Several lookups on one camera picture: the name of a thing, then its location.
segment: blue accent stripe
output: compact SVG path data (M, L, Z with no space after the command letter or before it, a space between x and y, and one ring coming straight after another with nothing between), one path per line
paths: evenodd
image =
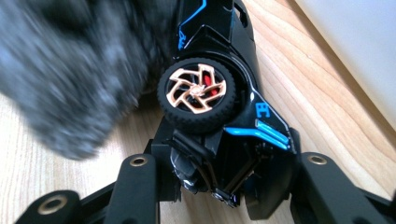
M181 27L186 24L187 22L189 22L190 20L192 20L192 18L194 18L196 15L198 15L198 13L200 13L202 10L204 10L204 8L206 7L206 0L202 1L202 5L192 14L190 15L185 21L183 21L179 26L178 26L178 46L177 48L179 50L184 48L184 45L186 44L186 36L183 34L183 32L181 31Z
M263 133L257 129L244 129L244 128L225 128L225 131L232 135L237 136L255 136L259 137L260 139L269 142L277 147L280 147L284 150L288 150L288 145L284 144L281 141L276 140L274 137L270 136L269 134Z
M205 7L206 7L206 0L203 0L202 5L192 15L190 15L188 19L183 21L183 23L181 23L180 26L182 26L182 25L186 24L187 22L189 22L190 20L192 20L192 18L194 18L196 15L198 15L198 13L200 13L202 10L204 10Z
M282 133L278 132L277 130L271 128L270 126L264 124L262 121L257 120L256 127L264 132L270 135L271 137L274 137L276 140L279 140L283 144L288 144L289 143L289 138Z

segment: red brake caliper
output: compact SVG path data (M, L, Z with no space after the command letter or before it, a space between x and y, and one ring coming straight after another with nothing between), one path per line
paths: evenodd
M208 87L212 85L212 80L210 79L210 76L204 76L204 82L205 82L206 86L208 86ZM210 92L210 94L212 96L214 96L214 95L218 94L218 91L217 90L212 90Z

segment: wooden floor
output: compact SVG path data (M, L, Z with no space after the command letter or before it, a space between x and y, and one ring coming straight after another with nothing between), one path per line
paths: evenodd
M355 185L390 199L396 188L396 133L312 23L291 0L245 0L254 26L264 97L300 132L303 151L333 158ZM12 223L29 203L56 189L85 197L117 177L120 163L154 136L162 112L150 97L123 120L94 159L69 161L30 134L0 95L0 223ZM183 191L182 203L162 203L162 223L292 223L289 202L267 221L251 222L208 194Z

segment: wheel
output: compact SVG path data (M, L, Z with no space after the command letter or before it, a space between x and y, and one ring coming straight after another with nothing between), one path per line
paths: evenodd
M190 58L172 65L158 84L165 118L187 133L207 133L233 113L235 83L222 64Z

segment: transforming toy car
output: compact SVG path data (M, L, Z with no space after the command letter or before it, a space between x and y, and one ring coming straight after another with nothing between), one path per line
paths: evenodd
M241 191L247 204L273 201L247 207L252 218L269 216L289 192L300 143L260 93L248 12L240 0L180 1L178 22L176 62L158 85L176 128L168 142L174 172L186 189L210 191L230 206Z

